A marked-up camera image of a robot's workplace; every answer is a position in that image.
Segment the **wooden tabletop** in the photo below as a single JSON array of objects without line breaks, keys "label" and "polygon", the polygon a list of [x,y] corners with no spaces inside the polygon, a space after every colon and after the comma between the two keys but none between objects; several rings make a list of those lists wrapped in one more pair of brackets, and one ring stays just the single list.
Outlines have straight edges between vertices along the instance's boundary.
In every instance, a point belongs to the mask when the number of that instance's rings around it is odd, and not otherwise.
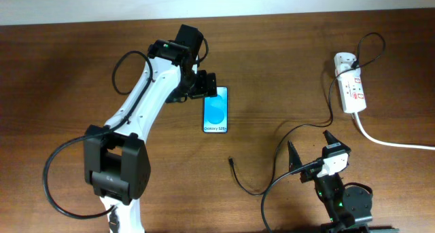
[{"label": "wooden tabletop", "polygon": [[[235,183],[263,190],[271,178],[275,146],[296,125],[328,117],[325,92],[337,52],[354,52],[376,31],[387,51],[362,69],[366,131],[383,141],[435,145],[435,10],[334,12],[0,27],[0,228],[2,232],[108,232],[106,218],[79,221],[57,213],[42,188],[44,162],[61,143],[102,126],[124,102],[111,71],[129,50],[146,51],[174,39],[180,24],[198,27],[210,54],[201,65],[216,73],[229,94],[229,129],[202,132],[203,102],[165,105],[147,140],[152,173],[141,197],[147,232],[261,232],[261,197]],[[381,48],[367,39],[361,61]],[[132,88],[143,60],[131,56],[118,71]],[[373,188],[372,226],[403,232],[435,231],[435,152],[377,145],[343,113],[338,87],[328,130],[352,148],[344,182]],[[302,162],[321,156],[322,128],[301,128],[290,138]],[[277,174],[288,169],[281,150]],[[99,213],[101,201],[84,181],[82,145],[63,151],[50,169],[50,189],[75,213]],[[273,229],[329,221],[314,183],[281,181],[266,201]]]}]

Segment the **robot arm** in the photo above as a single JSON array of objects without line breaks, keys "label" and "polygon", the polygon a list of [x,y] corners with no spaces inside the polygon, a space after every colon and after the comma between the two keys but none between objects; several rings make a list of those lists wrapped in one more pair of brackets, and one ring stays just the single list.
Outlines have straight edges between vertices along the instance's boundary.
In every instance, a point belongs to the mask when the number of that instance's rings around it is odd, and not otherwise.
[{"label": "robot arm", "polygon": [[[104,127],[91,125],[86,131],[87,135],[98,134],[119,124],[140,97],[152,69],[152,80],[128,121],[111,134],[84,141],[85,181],[106,209],[115,206],[107,215],[112,233],[144,232],[139,198],[151,173],[145,142],[163,104],[217,95],[215,74],[197,71],[202,42],[198,29],[186,25],[175,41],[156,41],[148,50],[152,68],[146,64],[121,108]],[[122,149],[121,156],[110,152],[115,147]]]}]

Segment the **white wall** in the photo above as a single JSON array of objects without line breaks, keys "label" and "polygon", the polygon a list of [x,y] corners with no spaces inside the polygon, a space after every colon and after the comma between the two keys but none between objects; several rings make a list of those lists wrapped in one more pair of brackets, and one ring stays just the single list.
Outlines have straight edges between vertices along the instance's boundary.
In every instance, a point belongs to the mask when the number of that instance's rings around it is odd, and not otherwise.
[{"label": "white wall", "polygon": [[435,7],[435,0],[0,0],[0,24]]}]

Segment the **white power strip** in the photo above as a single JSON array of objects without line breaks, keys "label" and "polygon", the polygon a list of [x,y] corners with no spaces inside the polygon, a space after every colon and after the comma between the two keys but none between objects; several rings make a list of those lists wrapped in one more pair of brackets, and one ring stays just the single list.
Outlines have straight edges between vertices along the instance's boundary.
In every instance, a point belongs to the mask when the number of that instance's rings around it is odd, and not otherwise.
[{"label": "white power strip", "polygon": [[[335,55],[335,76],[338,76],[343,71],[349,70],[353,62],[356,61],[356,57],[352,53],[341,52]],[[385,141],[379,141],[372,138],[367,132],[362,128],[360,117],[358,112],[364,110],[366,105],[366,97],[362,90],[361,82],[361,69],[357,68],[354,71],[349,71],[341,74],[337,77],[338,86],[340,88],[341,103],[343,104],[343,111],[345,113],[352,114],[352,117],[356,120],[358,128],[361,133],[369,140],[381,144],[388,145],[392,147],[403,147],[403,148],[415,148],[415,149],[430,149],[435,150],[435,147],[430,147],[426,145],[405,145],[397,143],[389,143]]]}]

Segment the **phone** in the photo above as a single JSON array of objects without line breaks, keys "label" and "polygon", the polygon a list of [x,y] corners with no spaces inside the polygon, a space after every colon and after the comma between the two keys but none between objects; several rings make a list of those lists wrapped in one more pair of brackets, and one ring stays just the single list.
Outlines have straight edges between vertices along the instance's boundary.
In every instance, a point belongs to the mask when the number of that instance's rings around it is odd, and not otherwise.
[{"label": "phone", "polygon": [[216,97],[204,98],[204,132],[228,131],[228,89],[217,87]]}]

